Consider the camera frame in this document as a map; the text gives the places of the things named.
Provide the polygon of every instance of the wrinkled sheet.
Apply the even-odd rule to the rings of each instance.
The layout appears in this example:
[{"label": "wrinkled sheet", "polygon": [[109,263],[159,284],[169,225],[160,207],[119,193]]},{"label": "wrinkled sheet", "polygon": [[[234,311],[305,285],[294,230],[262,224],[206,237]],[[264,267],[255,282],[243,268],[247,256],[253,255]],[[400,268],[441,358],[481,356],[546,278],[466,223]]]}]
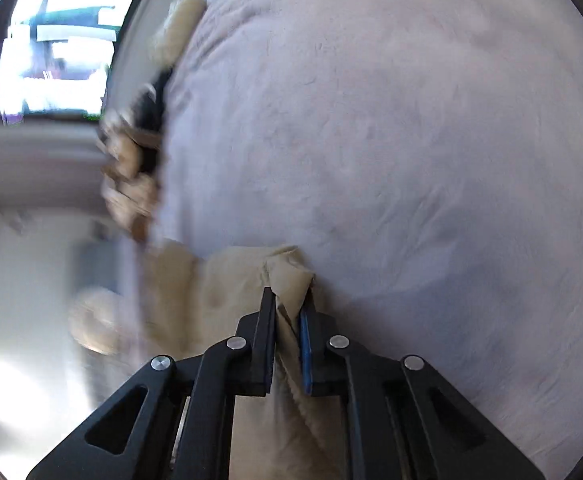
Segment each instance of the wrinkled sheet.
[{"label": "wrinkled sheet", "polygon": [[583,18],[569,0],[208,0],[159,236],[295,244],[546,474],[583,453]]}]

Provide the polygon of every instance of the cream colored plush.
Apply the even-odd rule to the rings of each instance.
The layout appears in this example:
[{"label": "cream colored plush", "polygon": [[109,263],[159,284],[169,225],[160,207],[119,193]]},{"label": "cream colored plush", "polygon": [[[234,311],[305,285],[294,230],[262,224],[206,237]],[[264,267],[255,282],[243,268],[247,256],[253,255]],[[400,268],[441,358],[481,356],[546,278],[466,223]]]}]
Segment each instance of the cream colored plush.
[{"label": "cream colored plush", "polygon": [[174,66],[203,17],[205,0],[175,0],[161,29],[150,41],[150,58],[163,68]]},{"label": "cream colored plush", "polygon": [[176,359],[232,336],[240,317],[260,308],[265,286],[277,297],[272,392],[238,397],[230,478],[343,478],[344,432],[335,398],[302,392],[297,317],[313,281],[296,248],[229,248],[207,261],[169,242],[149,262],[153,340]]}]

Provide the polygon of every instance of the folded fabric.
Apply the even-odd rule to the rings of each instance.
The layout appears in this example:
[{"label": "folded fabric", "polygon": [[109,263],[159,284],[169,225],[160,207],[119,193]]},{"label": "folded fabric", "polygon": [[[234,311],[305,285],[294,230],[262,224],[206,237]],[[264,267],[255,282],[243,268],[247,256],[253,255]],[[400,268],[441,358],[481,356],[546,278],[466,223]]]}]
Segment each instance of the folded fabric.
[{"label": "folded fabric", "polygon": [[264,287],[276,295],[272,391],[264,398],[236,399],[230,478],[342,478],[339,402],[302,391],[297,317],[313,273],[302,265],[299,251],[229,248],[200,260],[169,242],[149,256],[148,267],[152,339],[157,351],[176,359],[201,354],[234,335],[240,317],[260,307]]}]

